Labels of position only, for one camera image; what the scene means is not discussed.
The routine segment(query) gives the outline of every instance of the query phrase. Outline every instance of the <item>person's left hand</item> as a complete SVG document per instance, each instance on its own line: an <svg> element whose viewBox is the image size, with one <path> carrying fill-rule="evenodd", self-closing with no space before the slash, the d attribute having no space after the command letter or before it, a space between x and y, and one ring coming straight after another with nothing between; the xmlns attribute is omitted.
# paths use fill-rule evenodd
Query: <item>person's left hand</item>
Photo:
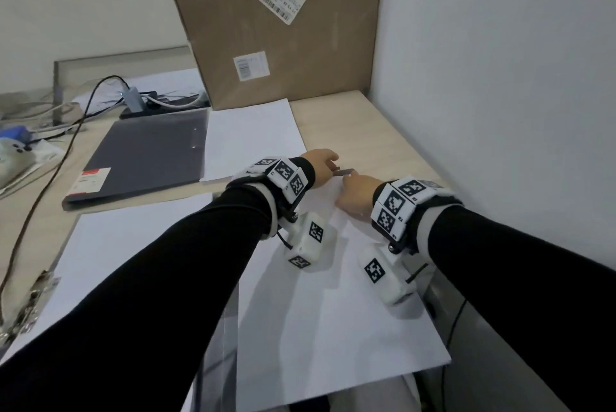
<svg viewBox="0 0 616 412"><path fill-rule="evenodd" d="M332 150L311 150L301 155L307 159L314 168L315 180L312 188L318 188L329 182L333 171L338 169L332 161L338 160L338 155Z"/></svg>

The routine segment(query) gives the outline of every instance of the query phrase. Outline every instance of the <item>white game controller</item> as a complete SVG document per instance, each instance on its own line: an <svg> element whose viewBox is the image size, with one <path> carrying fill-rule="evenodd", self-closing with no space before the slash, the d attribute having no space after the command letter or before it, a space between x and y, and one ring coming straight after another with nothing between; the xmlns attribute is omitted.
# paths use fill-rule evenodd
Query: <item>white game controller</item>
<svg viewBox="0 0 616 412"><path fill-rule="evenodd" d="M321 259L323 248L331 240L327 222L319 214L307 212L294 223L286 219L280 219L278 223L289 232L283 257L299 269L314 268Z"/></svg>
<svg viewBox="0 0 616 412"><path fill-rule="evenodd" d="M0 138L0 188L36 161L32 148L10 138Z"/></svg>
<svg viewBox="0 0 616 412"><path fill-rule="evenodd" d="M432 280L436 266L419 253L394 255L387 245L368 245L358 255L359 266L370 280L378 297L388 306L401 304L415 292L422 296Z"/></svg>

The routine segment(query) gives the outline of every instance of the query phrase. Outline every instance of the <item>wooden desk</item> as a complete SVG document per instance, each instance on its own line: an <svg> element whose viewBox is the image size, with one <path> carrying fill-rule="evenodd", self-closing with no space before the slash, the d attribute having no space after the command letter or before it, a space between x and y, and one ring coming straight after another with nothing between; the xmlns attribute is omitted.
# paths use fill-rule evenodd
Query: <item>wooden desk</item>
<svg viewBox="0 0 616 412"><path fill-rule="evenodd" d="M336 151L342 168L354 168L361 174L383 180L414 174L440 181L432 168L359 91L294 101L291 110L306 149ZM85 210L64 211L62 198L112 123L118 119L118 113L117 110L110 112L100 120L84 125L75 139L73 152L42 198L21 244L11 281L4 291L4 312L7 315L21 304L36 277L54 261L79 213L169 201L224 188L224 182L194 183ZM49 177L50 174L0 201L0 275L4 275L21 225Z"/></svg>

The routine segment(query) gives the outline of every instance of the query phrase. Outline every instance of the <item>large brown cardboard box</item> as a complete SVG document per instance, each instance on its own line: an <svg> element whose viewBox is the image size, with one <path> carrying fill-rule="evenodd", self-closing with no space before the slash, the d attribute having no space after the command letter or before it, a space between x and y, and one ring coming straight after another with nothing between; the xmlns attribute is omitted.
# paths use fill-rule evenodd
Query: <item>large brown cardboard box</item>
<svg viewBox="0 0 616 412"><path fill-rule="evenodd" d="M379 0L175 2L215 109L370 86Z"/></svg>

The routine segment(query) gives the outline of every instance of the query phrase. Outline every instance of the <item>person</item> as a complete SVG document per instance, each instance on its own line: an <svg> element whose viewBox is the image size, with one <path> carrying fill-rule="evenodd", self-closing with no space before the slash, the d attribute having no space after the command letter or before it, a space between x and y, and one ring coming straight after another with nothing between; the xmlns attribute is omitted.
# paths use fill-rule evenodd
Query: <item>person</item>
<svg viewBox="0 0 616 412"><path fill-rule="evenodd" d="M291 161L316 188L337 159L312 150ZM336 204L366 219L383 186L354 172ZM444 276L571 410L607 401L609 389L590 373L596 359L614 360L604 310L616 273L462 206L434 209L421 217L417 244ZM250 185L175 223L0 367L0 410L180 410L271 226L270 203Z"/></svg>

